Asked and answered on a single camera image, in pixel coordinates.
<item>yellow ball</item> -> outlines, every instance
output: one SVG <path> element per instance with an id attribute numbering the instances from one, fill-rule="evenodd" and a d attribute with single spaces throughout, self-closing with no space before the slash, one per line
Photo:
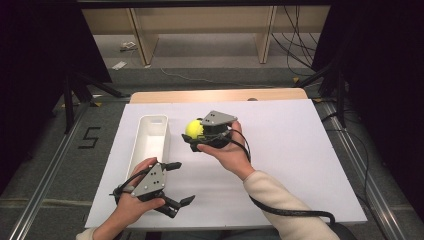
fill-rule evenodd
<path id="1" fill-rule="evenodd" d="M 200 124 L 201 120 L 193 120 L 186 127 L 186 135 L 190 136 L 192 139 L 197 139 L 197 136 L 203 134 L 203 126 Z"/>

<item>white container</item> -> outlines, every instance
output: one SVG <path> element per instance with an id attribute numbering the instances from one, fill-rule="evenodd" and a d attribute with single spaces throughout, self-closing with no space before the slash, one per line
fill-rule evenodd
<path id="1" fill-rule="evenodd" d="M 168 117 L 165 115 L 146 115 L 140 118 L 127 179 L 134 167 L 146 158 L 157 157 L 158 162 L 168 163 L 171 134 Z"/>

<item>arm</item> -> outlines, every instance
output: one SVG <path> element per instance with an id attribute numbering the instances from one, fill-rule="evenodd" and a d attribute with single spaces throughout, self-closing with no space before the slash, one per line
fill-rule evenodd
<path id="1" fill-rule="evenodd" d="M 132 173 L 147 168 L 156 162 L 156 158 L 149 158 L 139 163 Z M 142 177 L 137 177 L 129 183 L 129 185 L 137 186 Z M 123 193 L 119 199 L 118 206 L 109 218 L 98 228 L 87 229 L 78 234 L 77 240 L 94 239 L 109 240 L 115 238 L 128 225 L 136 222 L 145 212 L 158 208 L 165 204 L 162 198 L 155 198 L 147 202 L 141 202 L 138 198 L 131 197 L 129 193 Z"/>
<path id="2" fill-rule="evenodd" d="M 242 132 L 237 121 L 231 127 Z M 244 145 L 244 139 L 238 133 L 234 132 L 232 139 Z M 199 144 L 197 148 L 214 156 L 225 169 L 237 175 L 243 181 L 247 193 L 259 202 L 278 209 L 310 210 L 275 178 L 256 171 L 244 151 L 237 145 L 229 143 L 222 149 L 216 149 Z M 282 239 L 339 239 L 319 217 L 285 217 L 264 211 L 263 214 L 278 230 Z"/>

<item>white board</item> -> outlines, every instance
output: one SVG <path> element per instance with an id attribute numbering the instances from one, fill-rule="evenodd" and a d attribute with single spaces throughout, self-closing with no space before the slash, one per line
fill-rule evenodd
<path id="1" fill-rule="evenodd" d="M 277 178 L 313 210 L 331 212 L 337 222 L 366 221 L 312 102 L 281 100 L 128 104 L 86 227 L 99 226 L 116 207 L 109 194 L 126 180 L 139 119 L 161 114 L 169 119 L 169 162 L 182 163 L 179 170 L 167 173 L 164 192 L 176 201 L 191 195 L 196 198 L 174 219 L 149 211 L 130 228 L 163 231 L 269 227 L 242 182 L 213 157 L 193 153 L 181 137 L 191 120 L 203 118 L 211 110 L 237 116 L 251 148 L 252 165 Z"/>

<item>hand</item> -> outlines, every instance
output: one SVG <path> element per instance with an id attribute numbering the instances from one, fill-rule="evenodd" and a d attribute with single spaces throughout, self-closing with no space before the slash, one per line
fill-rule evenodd
<path id="1" fill-rule="evenodd" d="M 238 121 L 233 122 L 231 128 L 240 133 L 242 132 L 241 125 Z M 243 137 L 236 131 L 231 132 L 231 139 L 244 146 Z M 223 148 L 214 148 L 209 145 L 199 144 L 197 148 L 218 159 L 225 169 L 237 175 L 241 180 L 246 179 L 255 171 L 252 165 L 250 165 L 246 153 L 234 143 L 229 143 Z"/>
<path id="2" fill-rule="evenodd" d="M 139 163 L 133 170 L 132 175 L 146 169 L 149 165 L 157 162 L 156 158 L 148 158 Z M 137 186 L 143 176 L 133 179 L 129 185 Z M 136 222 L 145 212 L 161 207 L 165 204 L 162 198 L 155 198 L 146 202 L 140 201 L 136 197 L 131 197 L 129 193 L 122 193 L 118 206 L 110 217 L 98 227 L 93 234 L 93 239 L 113 239 L 128 225 Z"/>

